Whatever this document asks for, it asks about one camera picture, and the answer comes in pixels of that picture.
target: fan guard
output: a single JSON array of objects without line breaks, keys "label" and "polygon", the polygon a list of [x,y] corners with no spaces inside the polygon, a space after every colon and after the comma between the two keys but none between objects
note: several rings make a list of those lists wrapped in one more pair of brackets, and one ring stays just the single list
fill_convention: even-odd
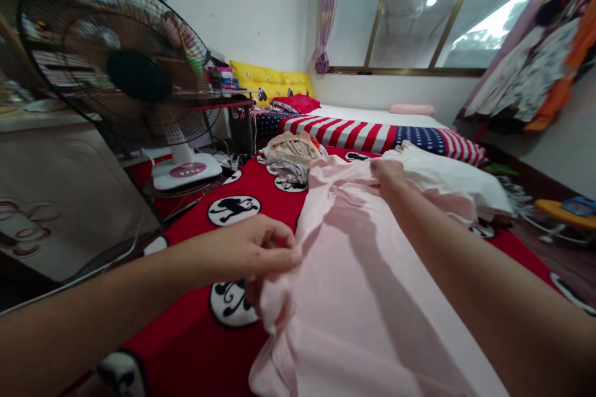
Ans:
[{"label": "fan guard", "polygon": [[[30,20],[49,33],[40,35]],[[219,116],[222,91],[203,73],[209,50],[164,0],[20,0],[17,28],[52,90],[126,140],[186,143]]]}]

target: white mattress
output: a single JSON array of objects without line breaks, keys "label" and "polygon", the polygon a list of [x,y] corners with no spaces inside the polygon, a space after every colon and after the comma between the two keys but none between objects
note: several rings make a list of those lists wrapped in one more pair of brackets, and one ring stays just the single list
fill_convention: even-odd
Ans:
[{"label": "white mattress", "polygon": [[375,124],[389,124],[413,127],[449,128],[433,117],[426,115],[400,115],[383,110],[353,109],[351,107],[337,107],[336,105],[321,104],[321,109],[313,110],[309,115],[357,120]]}]

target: cabinet door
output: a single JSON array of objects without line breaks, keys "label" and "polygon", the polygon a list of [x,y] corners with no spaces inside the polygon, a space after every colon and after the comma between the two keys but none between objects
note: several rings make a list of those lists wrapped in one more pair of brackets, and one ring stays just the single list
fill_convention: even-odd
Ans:
[{"label": "cabinet door", "polygon": [[0,133],[2,248],[65,281],[101,252],[159,226],[91,124]]}]

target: window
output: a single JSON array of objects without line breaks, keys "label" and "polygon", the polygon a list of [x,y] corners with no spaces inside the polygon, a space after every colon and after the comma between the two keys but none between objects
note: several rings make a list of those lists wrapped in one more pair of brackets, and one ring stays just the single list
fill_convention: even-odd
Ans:
[{"label": "window", "polygon": [[529,0],[338,0],[333,73],[481,75]]}]

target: hand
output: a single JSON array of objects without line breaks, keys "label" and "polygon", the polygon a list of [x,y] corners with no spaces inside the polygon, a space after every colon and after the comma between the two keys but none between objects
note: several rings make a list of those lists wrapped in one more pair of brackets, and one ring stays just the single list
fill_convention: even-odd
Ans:
[{"label": "hand", "polygon": [[188,288],[242,278],[255,279],[291,270],[302,256],[291,249],[292,230],[263,214],[182,242],[177,269]]},{"label": "hand", "polygon": [[401,161],[374,158],[371,160],[371,169],[381,183],[379,190],[384,200],[387,200],[389,195],[400,186],[407,186],[404,165]]}]

